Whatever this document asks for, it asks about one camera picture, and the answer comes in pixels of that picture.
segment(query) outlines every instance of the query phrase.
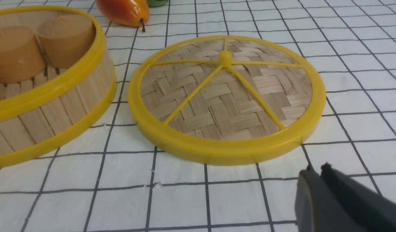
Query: plastic toy food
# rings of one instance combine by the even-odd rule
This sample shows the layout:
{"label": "plastic toy food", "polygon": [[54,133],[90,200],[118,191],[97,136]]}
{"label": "plastic toy food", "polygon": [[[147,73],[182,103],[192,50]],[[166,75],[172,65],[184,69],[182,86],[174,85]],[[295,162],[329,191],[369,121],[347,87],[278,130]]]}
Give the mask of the plastic toy food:
{"label": "plastic toy food", "polygon": [[96,30],[88,17],[70,14],[44,22],[37,35],[51,65],[68,69],[92,46]]}
{"label": "plastic toy food", "polygon": [[26,26],[0,28],[0,84],[28,80],[46,66],[34,32]]}
{"label": "plastic toy food", "polygon": [[147,0],[96,0],[96,6],[100,12],[112,22],[142,27],[145,32],[145,24],[149,20],[149,6]]}
{"label": "plastic toy food", "polygon": [[148,5],[149,6],[163,6],[167,4],[169,0],[148,0]]}

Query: yellow plastic rim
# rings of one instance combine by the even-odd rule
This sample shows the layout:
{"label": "yellow plastic rim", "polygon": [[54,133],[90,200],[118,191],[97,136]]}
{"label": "yellow plastic rim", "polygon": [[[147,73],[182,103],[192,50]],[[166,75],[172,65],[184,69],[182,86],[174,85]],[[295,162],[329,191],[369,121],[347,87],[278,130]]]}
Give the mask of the yellow plastic rim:
{"label": "yellow plastic rim", "polygon": [[[85,15],[89,17],[95,25],[96,37],[87,53],[78,62],[76,62],[76,64],[74,64],[61,75],[37,88],[34,88],[31,91],[0,101],[0,121],[4,121],[12,117],[21,115],[23,113],[29,112],[33,109],[49,103],[55,98],[60,97],[67,91],[74,88],[80,82],[82,82],[86,77],[88,77],[90,73],[93,72],[95,68],[99,65],[103,56],[105,55],[106,38],[103,34],[102,27],[92,15],[81,10],[65,6],[24,6],[0,10],[0,15],[27,11],[63,11]],[[70,128],[53,136],[52,138],[49,138],[46,141],[25,148],[21,151],[15,151],[0,156],[0,168],[23,163],[47,154],[67,144],[68,142],[81,135],[87,129],[89,129],[102,117],[106,110],[108,110],[114,99],[117,90],[115,71],[113,75],[114,77],[111,83],[111,87],[109,88],[105,97],[95,107],[95,109],[93,109],[83,119],[72,125]]]}
{"label": "yellow plastic rim", "polygon": [[66,6],[23,6],[2,9],[0,10],[0,15],[27,11],[63,11],[85,15],[89,17],[95,25],[96,37],[87,53],[61,75],[31,91],[0,101],[0,121],[11,119],[43,106],[71,90],[93,72],[105,54],[106,38],[103,34],[104,32],[92,15],[79,9]]}
{"label": "yellow plastic rim", "polygon": [[[220,53],[219,62],[207,61],[207,60],[176,60],[176,61],[165,61],[156,62],[163,55],[174,51],[187,44],[196,44],[203,41],[214,41],[214,40],[240,40],[250,41],[258,44],[262,44],[276,50],[279,50],[292,59],[297,61],[299,64],[292,63],[275,63],[275,62],[231,62],[230,52],[225,46],[225,50]],[[145,107],[142,102],[140,95],[140,87],[142,84],[143,76],[148,68],[152,65],[168,64],[168,63],[213,63],[219,65],[217,70],[211,73],[207,79],[202,81],[198,87],[192,91],[192,93],[177,107],[174,112],[168,116],[165,122],[157,120]],[[226,68],[230,70],[241,83],[251,91],[254,96],[259,99],[259,94],[256,90],[246,83],[245,79],[236,72],[232,65],[235,64],[266,64],[266,65],[280,65],[280,66],[291,66],[303,68],[307,75],[310,77],[311,86],[313,89],[313,95],[311,103],[305,113],[289,127],[283,126],[274,113],[269,109],[267,104],[261,99],[260,103],[264,110],[271,116],[276,122],[280,131],[265,137],[251,139],[251,140],[240,140],[240,141],[221,141],[221,140],[208,140],[204,138],[197,138],[187,134],[183,134],[175,129],[170,128],[167,124],[173,118],[177,112],[182,108],[187,101],[192,98],[193,94],[199,91],[206,83],[210,81],[212,77],[220,70],[220,68]],[[314,132],[320,117],[323,113],[326,101],[326,91],[323,81],[315,68],[303,57],[287,49],[286,47],[280,46],[269,41],[261,39],[234,36],[234,35],[219,35],[219,36],[208,36],[201,38],[194,38],[191,40],[183,41],[167,47],[152,57],[148,58],[135,72],[133,78],[130,81],[128,102],[132,111],[135,122],[142,132],[142,134],[157,147],[162,150],[173,154],[182,159],[205,163],[211,165],[245,165],[251,163],[258,163],[266,160],[270,160],[281,156],[289,151],[295,149],[301,145],[310,135]]]}

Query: green fake fruit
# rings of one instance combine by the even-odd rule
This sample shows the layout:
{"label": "green fake fruit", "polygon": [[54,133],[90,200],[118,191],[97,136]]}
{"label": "green fake fruit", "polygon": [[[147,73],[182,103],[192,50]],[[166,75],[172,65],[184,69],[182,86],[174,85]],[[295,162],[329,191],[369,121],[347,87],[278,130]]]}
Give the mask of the green fake fruit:
{"label": "green fake fruit", "polygon": [[163,6],[167,4],[167,2],[169,2],[169,0],[148,0],[148,5],[151,7]]}

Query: bamboo steamer lid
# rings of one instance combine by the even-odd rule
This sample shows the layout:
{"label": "bamboo steamer lid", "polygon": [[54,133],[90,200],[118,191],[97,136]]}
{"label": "bamboo steamer lid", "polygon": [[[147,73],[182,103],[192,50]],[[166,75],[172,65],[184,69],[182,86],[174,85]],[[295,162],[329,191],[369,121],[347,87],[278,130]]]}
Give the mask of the bamboo steamer lid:
{"label": "bamboo steamer lid", "polygon": [[[169,127],[208,140],[250,140],[277,133],[296,122],[309,107],[312,97],[310,78],[301,65],[287,54],[263,44],[228,40],[227,51],[224,51],[224,42],[214,40],[181,46],[157,60],[170,63],[148,68],[140,90],[148,111],[159,121],[167,121],[218,67],[212,63],[176,62],[199,59],[224,63],[225,67],[235,69],[272,114],[234,73],[221,69],[169,121]],[[231,66],[231,62],[241,64]],[[257,65],[256,62],[271,64]]]}
{"label": "bamboo steamer lid", "polygon": [[37,35],[52,66],[68,69],[89,50],[96,30],[90,18],[70,14],[43,23]]}
{"label": "bamboo steamer lid", "polygon": [[46,66],[34,32],[26,26],[0,28],[0,83],[32,78]]}

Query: woven bamboo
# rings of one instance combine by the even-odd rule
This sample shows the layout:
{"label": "woven bamboo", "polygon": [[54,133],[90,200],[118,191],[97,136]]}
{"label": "woven bamboo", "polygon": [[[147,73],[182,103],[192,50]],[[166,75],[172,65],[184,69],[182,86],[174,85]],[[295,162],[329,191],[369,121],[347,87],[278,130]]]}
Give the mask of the woven bamboo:
{"label": "woven bamboo", "polygon": [[[24,25],[36,33],[42,23],[68,14],[71,13],[54,10],[3,14],[0,15],[0,27]],[[0,156],[33,147],[65,132],[82,121],[105,99],[115,83],[114,66],[104,43],[99,53],[103,54],[101,62],[79,84],[31,111],[0,121]],[[50,84],[66,71],[66,69],[55,69],[48,64],[43,72],[30,80],[8,85],[0,84],[0,98],[2,101],[19,98],[20,94]],[[68,72],[70,78],[77,78],[77,75],[79,74]],[[51,143],[52,150],[56,149],[53,144],[57,143],[53,141]]]}
{"label": "woven bamboo", "polygon": [[[309,76],[288,55],[250,41],[228,40],[232,65],[261,95],[283,126],[297,121],[308,108],[312,87]],[[180,47],[158,62],[199,59],[217,62],[224,40]],[[286,63],[256,65],[254,62]],[[164,122],[179,104],[217,68],[215,64],[169,63],[151,66],[141,84],[143,103]],[[228,69],[220,70],[169,122],[182,133],[211,140],[249,140],[279,131],[260,102]]]}

